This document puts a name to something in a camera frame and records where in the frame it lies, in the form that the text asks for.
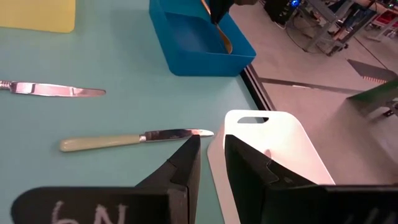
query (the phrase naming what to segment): cutting board handle hole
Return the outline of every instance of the cutting board handle hole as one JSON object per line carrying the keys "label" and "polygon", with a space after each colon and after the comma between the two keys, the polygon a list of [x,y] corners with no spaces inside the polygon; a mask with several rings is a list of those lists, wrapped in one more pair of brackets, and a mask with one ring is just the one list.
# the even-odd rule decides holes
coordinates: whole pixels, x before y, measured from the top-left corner
{"label": "cutting board handle hole", "polygon": [[264,124],[269,118],[265,117],[243,117],[239,119],[238,124]]}

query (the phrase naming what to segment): metal stand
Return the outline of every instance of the metal stand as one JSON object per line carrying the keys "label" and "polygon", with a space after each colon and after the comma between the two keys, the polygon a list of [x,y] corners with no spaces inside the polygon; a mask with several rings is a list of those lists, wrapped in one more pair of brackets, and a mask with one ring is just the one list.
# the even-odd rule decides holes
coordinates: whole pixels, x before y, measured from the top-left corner
{"label": "metal stand", "polygon": [[320,0],[306,0],[309,4],[312,5],[314,10],[316,10],[325,20],[326,24],[323,25],[323,27],[318,31],[315,36],[312,38],[312,40],[304,47],[304,51],[308,52],[308,50],[313,47],[314,45],[318,44],[319,42],[327,42],[329,44],[333,45],[339,45],[340,44],[337,41],[334,41],[330,38],[330,35],[328,34],[328,30],[332,28],[332,26],[335,25],[335,23],[341,19],[345,13],[348,11],[349,7],[354,3],[352,0],[346,1],[336,12],[336,14],[329,9],[328,6],[326,6],[323,2]]}
{"label": "metal stand", "polygon": [[[354,29],[348,33],[342,40],[333,40],[331,36],[328,34],[328,30],[330,30],[335,23],[341,19],[354,3],[354,0],[347,0],[335,13],[328,8],[323,2],[320,0],[305,0],[309,3],[314,10],[316,10],[325,20],[326,24],[324,24],[320,30],[312,37],[310,42],[303,48],[304,51],[308,52],[310,48],[313,46],[317,46],[323,53],[327,54],[327,56],[332,56],[336,52],[340,51],[342,48],[347,46],[348,41],[355,36],[359,31],[361,31],[364,27],[366,27],[372,20],[373,17],[376,16],[376,12],[368,14],[361,22],[355,25]],[[310,18],[309,13],[307,12],[305,5],[299,6],[298,11],[303,15],[303,18],[306,20],[313,21]]]}
{"label": "metal stand", "polygon": [[[361,22],[359,22],[358,24],[355,25],[354,29],[349,32],[347,35],[345,35],[344,38],[342,38],[339,42],[341,45],[343,45],[343,47],[348,43],[349,40],[351,40],[351,38],[354,37],[355,34],[357,34],[359,31],[363,30],[372,20],[374,17],[376,17],[376,12],[372,11],[372,13],[368,14],[365,18],[363,18],[361,20]],[[334,46],[331,51],[327,54],[327,56],[332,56],[334,55],[336,52],[340,51],[342,48],[342,46]]]}

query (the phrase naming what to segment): white cutting board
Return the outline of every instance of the white cutting board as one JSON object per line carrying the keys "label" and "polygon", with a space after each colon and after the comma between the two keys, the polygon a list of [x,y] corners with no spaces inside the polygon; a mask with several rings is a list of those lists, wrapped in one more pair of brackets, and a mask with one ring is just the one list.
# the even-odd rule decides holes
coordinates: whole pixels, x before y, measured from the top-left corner
{"label": "white cutting board", "polygon": [[69,33],[75,0],[0,0],[0,27]]}
{"label": "white cutting board", "polygon": [[[238,123],[241,118],[268,118],[261,124]],[[261,153],[271,153],[280,165],[316,184],[334,185],[328,170],[293,115],[281,111],[232,110],[228,112],[207,156],[226,224],[240,224],[226,171],[225,135],[232,134]]]}

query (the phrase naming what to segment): butter knife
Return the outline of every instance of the butter knife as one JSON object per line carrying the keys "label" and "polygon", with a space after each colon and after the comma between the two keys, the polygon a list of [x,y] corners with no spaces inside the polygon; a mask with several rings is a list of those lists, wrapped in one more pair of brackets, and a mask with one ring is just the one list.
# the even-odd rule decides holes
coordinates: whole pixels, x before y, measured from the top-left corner
{"label": "butter knife", "polygon": [[105,90],[5,80],[0,80],[0,90],[10,90],[11,93],[19,94],[59,97],[93,97],[102,96],[106,93]]}
{"label": "butter knife", "polygon": [[201,137],[214,135],[213,132],[202,129],[170,129],[163,131],[147,131],[144,134],[71,138],[61,141],[60,150],[63,152],[74,152],[86,149],[138,144],[142,142],[185,139],[195,134]]}

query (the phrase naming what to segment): yellow cutting board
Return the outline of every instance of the yellow cutting board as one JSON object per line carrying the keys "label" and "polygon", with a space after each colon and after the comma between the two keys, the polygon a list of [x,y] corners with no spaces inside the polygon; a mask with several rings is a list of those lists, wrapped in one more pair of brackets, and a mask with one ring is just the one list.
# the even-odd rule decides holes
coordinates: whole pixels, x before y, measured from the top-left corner
{"label": "yellow cutting board", "polygon": [[75,9],[76,0],[0,0],[0,26],[68,33]]}

